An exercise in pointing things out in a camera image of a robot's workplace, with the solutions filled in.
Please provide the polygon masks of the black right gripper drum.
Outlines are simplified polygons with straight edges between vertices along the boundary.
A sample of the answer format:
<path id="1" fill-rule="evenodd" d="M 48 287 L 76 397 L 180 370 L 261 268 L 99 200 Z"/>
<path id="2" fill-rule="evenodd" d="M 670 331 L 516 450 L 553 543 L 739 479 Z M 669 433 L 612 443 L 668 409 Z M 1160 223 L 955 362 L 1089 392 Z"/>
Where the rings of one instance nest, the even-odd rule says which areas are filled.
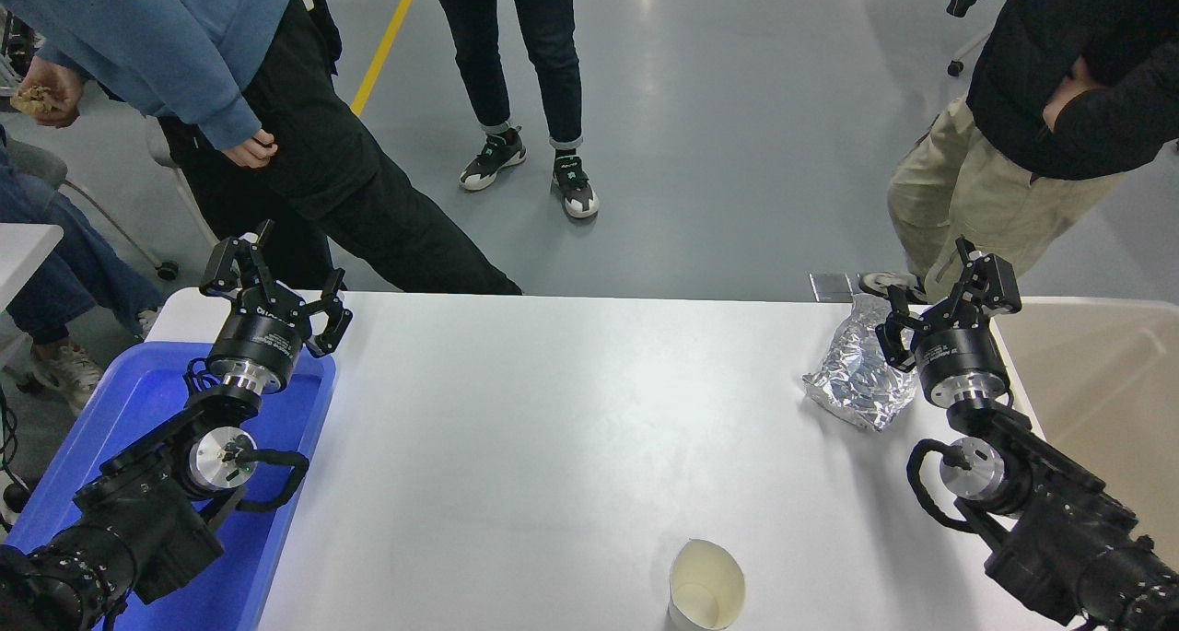
<path id="1" fill-rule="evenodd" d="M 927 401 L 995 400 L 1010 392 L 1010 377 L 987 328 L 915 333 L 911 349 Z"/>

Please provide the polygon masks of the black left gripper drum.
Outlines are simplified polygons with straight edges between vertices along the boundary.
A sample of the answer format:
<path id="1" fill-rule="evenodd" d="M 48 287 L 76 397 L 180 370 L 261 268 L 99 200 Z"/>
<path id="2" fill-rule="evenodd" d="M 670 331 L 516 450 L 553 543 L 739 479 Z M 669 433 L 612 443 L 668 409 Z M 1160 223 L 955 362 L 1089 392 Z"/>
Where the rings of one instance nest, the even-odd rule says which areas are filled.
<path id="1" fill-rule="evenodd" d="M 206 359 L 228 386 L 286 386 L 298 362 L 298 330 L 261 309 L 232 308 Z"/>

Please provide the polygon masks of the person's left hand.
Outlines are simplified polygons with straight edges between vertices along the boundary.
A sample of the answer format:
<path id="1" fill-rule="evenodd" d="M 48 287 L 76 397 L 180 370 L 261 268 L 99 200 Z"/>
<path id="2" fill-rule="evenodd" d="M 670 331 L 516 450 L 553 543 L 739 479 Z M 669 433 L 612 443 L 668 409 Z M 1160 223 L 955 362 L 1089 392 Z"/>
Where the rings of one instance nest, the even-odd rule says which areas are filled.
<path id="1" fill-rule="evenodd" d="M 236 146 L 223 149 L 222 153 L 228 157 L 228 162 L 237 167 L 262 169 L 274 160 L 278 151 L 276 137 L 265 130 L 257 131 L 252 137 Z"/>

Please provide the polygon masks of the person's hand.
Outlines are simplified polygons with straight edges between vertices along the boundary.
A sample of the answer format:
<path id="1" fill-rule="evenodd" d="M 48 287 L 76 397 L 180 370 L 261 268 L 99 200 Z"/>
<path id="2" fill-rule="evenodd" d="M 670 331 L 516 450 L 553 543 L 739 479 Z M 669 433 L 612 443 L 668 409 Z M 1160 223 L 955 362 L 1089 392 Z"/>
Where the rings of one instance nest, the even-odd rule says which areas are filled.
<path id="1" fill-rule="evenodd" d="M 1052 133 L 1055 132 L 1058 127 L 1058 118 L 1060 118 L 1063 109 L 1066 109 L 1071 101 L 1088 92 L 1094 92 L 1094 90 L 1104 88 L 1106 88 L 1104 83 L 1100 83 L 1094 75 L 1091 75 L 1091 68 L 1088 67 L 1085 57 L 1079 55 L 1067 75 L 1062 78 L 1061 84 L 1058 85 L 1050 99 L 1043 106 L 1045 127 L 1047 127 Z"/>

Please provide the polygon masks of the person's right hand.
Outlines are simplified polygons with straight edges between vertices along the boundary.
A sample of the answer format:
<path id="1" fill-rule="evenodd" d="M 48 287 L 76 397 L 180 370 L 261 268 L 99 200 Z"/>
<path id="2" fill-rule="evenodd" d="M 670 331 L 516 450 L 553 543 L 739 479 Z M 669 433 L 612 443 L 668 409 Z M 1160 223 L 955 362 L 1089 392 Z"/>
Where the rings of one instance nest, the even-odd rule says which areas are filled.
<path id="1" fill-rule="evenodd" d="M 64 129 L 79 116 L 83 80 L 75 70 L 34 55 L 18 93 L 11 101 L 20 113 L 41 126 Z"/>

